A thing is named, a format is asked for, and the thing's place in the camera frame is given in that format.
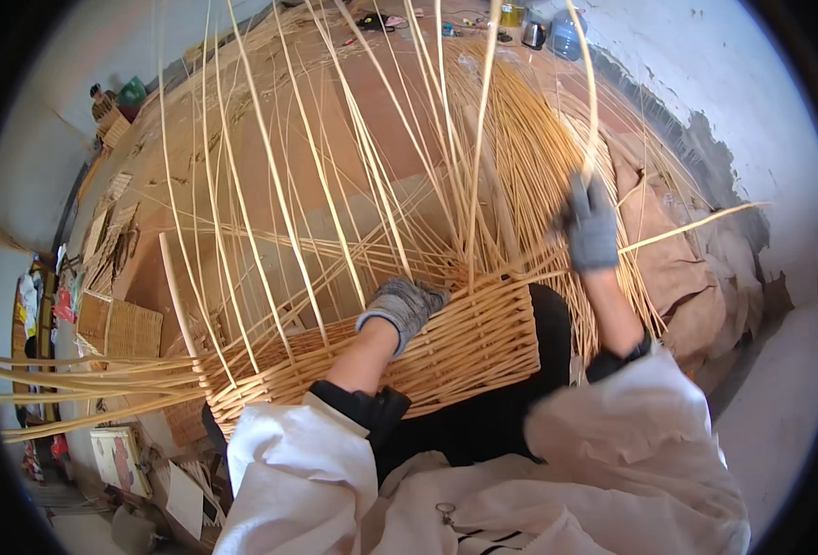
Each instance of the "person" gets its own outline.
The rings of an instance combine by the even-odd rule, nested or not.
[[[101,93],[101,84],[95,83],[91,85],[91,98],[94,104],[91,106],[91,116],[96,122],[106,116],[118,104],[118,96],[113,91],[106,91]]]
[[[602,343],[591,384],[566,387],[566,304],[531,286],[539,372],[386,422],[388,399],[397,412],[408,405],[379,393],[382,371],[448,300],[393,279],[304,405],[245,407],[228,446],[235,501],[216,553],[746,552],[747,510],[705,395],[622,293],[603,183],[570,183],[555,227]]]

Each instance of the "paper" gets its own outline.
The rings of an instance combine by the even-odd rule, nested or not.
[[[172,478],[166,511],[198,540],[202,536],[202,487],[174,462],[168,461],[168,468]]]

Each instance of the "white jacket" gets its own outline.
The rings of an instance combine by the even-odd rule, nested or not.
[[[310,395],[299,407],[246,406],[228,447],[236,499],[215,553],[748,549],[746,508],[705,395],[658,346],[531,411],[526,443],[546,464],[507,455],[450,468],[427,453],[380,493],[365,435]],[[449,524],[438,504],[454,505]]]

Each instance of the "bundle of willow rods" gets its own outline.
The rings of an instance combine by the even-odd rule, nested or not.
[[[377,5],[374,0],[372,2],[377,11]],[[415,190],[407,191],[396,179],[386,153],[366,125],[351,83],[342,70],[330,23],[333,14],[305,0],[303,7],[292,8],[288,21],[312,22],[326,46],[328,58],[325,63],[331,63],[338,77],[340,93],[347,106],[348,128],[352,131],[350,139],[355,142],[366,180],[354,183],[338,171],[331,141],[342,138],[330,137],[331,133],[326,132],[322,125],[320,132],[314,134],[308,113],[315,111],[319,121],[322,121],[321,98],[313,87],[309,96],[303,96],[297,86],[298,75],[307,72],[307,64],[293,40],[293,32],[301,26],[284,28],[284,16],[279,7],[275,7],[264,25],[259,26],[261,31],[276,29],[272,41],[268,40],[269,37],[242,37],[236,33],[234,44],[238,50],[230,48],[228,58],[219,56],[215,46],[211,61],[203,62],[201,74],[189,85],[193,108],[200,110],[204,154],[203,160],[193,167],[196,170],[200,164],[204,166],[197,171],[204,170],[206,174],[209,198],[213,199],[210,201],[212,219],[197,215],[194,179],[193,206],[176,204],[168,155],[166,95],[163,90],[159,94],[162,151],[174,217],[173,228],[160,230],[163,232],[160,245],[175,311],[191,356],[163,359],[94,356],[58,361],[58,366],[89,361],[116,363],[115,370],[73,371],[67,374],[9,370],[5,365],[11,365],[14,361],[0,358],[0,376],[59,390],[59,393],[0,395],[0,402],[92,401],[114,395],[159,394],[157,400],[118,411],[29,429],[4,430],[5,441],[67,432],[199,397],[205,397],[215,420],[229,436],[248,402],[300,402],[310,383],[324,376],[333,359],[353,341],[356,314],[347,314],[344,304],[339,309],[339,301],[352,296],[353,305],[358,305],[360,310],[365,309],[372,291],[389,275],[422,278],[449,288],[453,293],[453,301],[433,316],[403,355],[389,365],[383,377],[384,383],[393,385],[413,399],[414,404],[407,417],[426,414],[481,392],[520,381],[539,369],[532,303],[527,291],[529,283],[548,283],[566,298],[572,310],[576,350],[586,358],[593,354],[597,347],[593,315],[581,294],[577,278],[570,272],[565,245],[550,244],[543,239],[543,235],[551,212],[565,198],[567,176],[572,171],[581,168],[583,176],[594,170],[599,171],[610,188],[613,201],[617,201],[615,175],[609,155],[603,140],[596,133],[594,89],[591,88],[592,118],[587,131],[581,129],[584,124],[570,120],[568,129],[541,92],[530,85],[532,81],[518,70],[518,66],[508,61],[496,61],[501,0],[493,0],[490,6],[493,19],[485,42],[465,39],[460,43],[444,44],[444,39],[437,33],[437,48],[433,55],[422,38],[424,34],[415,19],[411,0],[404,0],[423,89],[418,86],[419,83],[403,79],[404,68],[397,62],[387,34],[383,35],[383,42],[372,49],[353,23],[343,2],[335,0],[335,4],[343,18],[336,25],[346,25],[354,34],[368,56],[371,70],[378,74],[393,102],[400,125],[392,132],[405,132],[412,143],[409,153],[396,154],[418,157],[424,169],[421,183]],[[226,0],[223,6],[236,31],[237,21],[230,0]],[[218,43],[216,32],[214,40],[209,40],[212,38],[209,36],[211,11],[210,1],[203,40],[204,61],[209,60],[205,51],[208,45]],[[440,28],[438,1],[435,11],[437,28]],[[288,166],[289,152],[284,152],[285,167],[278,167],[268,131],[269,123],[260,110],[246,45],[254,42],[267,46],[276,41],[282,47],[294,104],[302,118],[303,139],[313,155],[320,186],[326,197],[326,206],[335,228],[334,239],[314,237],[310,232],[301,194]],[[584,54],[586,61],[589,61],[587,50]],[[390,58],[397,66],[399,83],[390,82],[379,57]],[[224,62],[233,61],[225,69],[230,65],[236,66],[232,85],[226,94],[222,86],[222,59]],[[270,167],[271,212],[275,207],[279,208],[279,215],[285,224],[284,234],[276,228],[270,233],[253,226],[237,171],[229,129],[233,118],[228,117],[228,110],[240,65],[246,75],[245,86],[251,99],[251,115],[254,116],[254,122],[246,124],[256,124],[260,130],[264,155]],[[161,54],[159,77],[161,82]],[[590,64],[589,86],[593,87]],[[413,103],[409,88],[416,93],[422,91],[421,96],[426,102],[418,105],[416,100]],[[273,93],[278,103],[279,117],[277,87],[273,88]],[[215,108],[222,122],[222,140],[218,147],[218,167],[213,169],[207,115],[210,110],[215,113]],[[426,124],[436,131],[436,140],[425,140],[423,130]],[[584,149],[580,148],[583,141],[586,145]],[[286,141],[281,142],[284,149],[287,148],[287,136]],[[439,154],[439,157],[432,155],[432,152]],[[326,163],[335,168],[334,182],[330,182],[329,174],[324,171]],[[486,211],[480,199],[481,164],[482,177],[492,187],[489,194],[495,204],[494,209],[486,207]],[[226,183],[217,177],[221,165]],[[370,231],[359,231],[358,218],[347,202],[347,185],[360,191],[366,206],[364,210],[371,210],[378,217],[380,223]],[[226,193],[226,202],[222,191]],[[429,207],[424,214],[420,212],[419,206],[425,202],[436,205],[434,213],[430,213]],[[341,213],[336,209],[338,203],[343,203]],[[229,221],[224,221],[223,210],[229,211]],[[701,223],[707,223],[717,216]],[[438,223],[443,224],[447,231],[435,231]],[[305,236],[301,224],[304,224]],[[671,234],[682,233],[687,228],[690,227]],[[620,282],[637,313],[658,335],[661,331],[658,316],[653,317],[654,311],[646,297],[634,258],[628,254],[638,246],[671,234],[629,245],[624,230],[622,227],[620,229]],[[187,247],[185,237],[189,239],[190,234],[197,243],[195,250]],[[209,291],[201,279],[203,260],[198,248],[200,234],[215,237],[215,265],[220,276],[221,298],[231,302],[235,320],[229,323],[235,337],[228,344],[218,339],[214,331],[213,314],[216,312],[214,307],[209,306]],[[176,239],[176,243],[172,241],[172,247],[176,244],[174,256],[169,251],[169,235]],[[244,258],[248,258],[249,254],[244,250],[243,240],[249,243],[254,263],[246,267],[245,272],[239,263],[231,262],[237,258],[237,254],[233,242],[228,252],[229,240],[238,241]],[[260,262],[259,241],[273,243],[281,262],[291,250],[304,283],[301,290],[290,290],[283,275],[268,275],[265,269],[268,266]],[[209,352],[198,352],[192,344],[189,318],[182,306],[181,293],[174,277],[174,258],[177,254],[180,254],[179,259],[186,266],[190,282],[190,290],[183,300],[198,308],[201,324],[209,330],[208,337],[213,344]],[[306,264],[307,257],[312,257],[318,265],[318,272]],[[341,293],[335,282],[338,277],[346,277],[353,291]],[[259,313],[263,312],[263,315],[255,321],[251,321],[237,305],[237,289],[244,279],[260,282],[263,298],[256,298],[255,302],[262,308]],[[284,283],[284,296],[275,298],[270,286],[271,279]],[[242,295],[247,301],[245,288]],[[331,317],[329,321],[324,319],[317,301],[320,295],[328,295],[335,302],[335,321]],[[286,328],[298,322],[298,314],[306,309],[312,312],[316,327],[290,336]],[[20,365],[34,363],[38,362],[16,362]]]

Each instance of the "peeling wall paint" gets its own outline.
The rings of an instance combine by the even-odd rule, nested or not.
[[[706,119],[732,156],[732,192],[767,201],[760,262],[787,275],[795,305],[816,298],[818,130],[770,39],[735,0],[578,0],[589,41],[651,91],[684,126]],[[560,0],[533,4],[549,16]]]

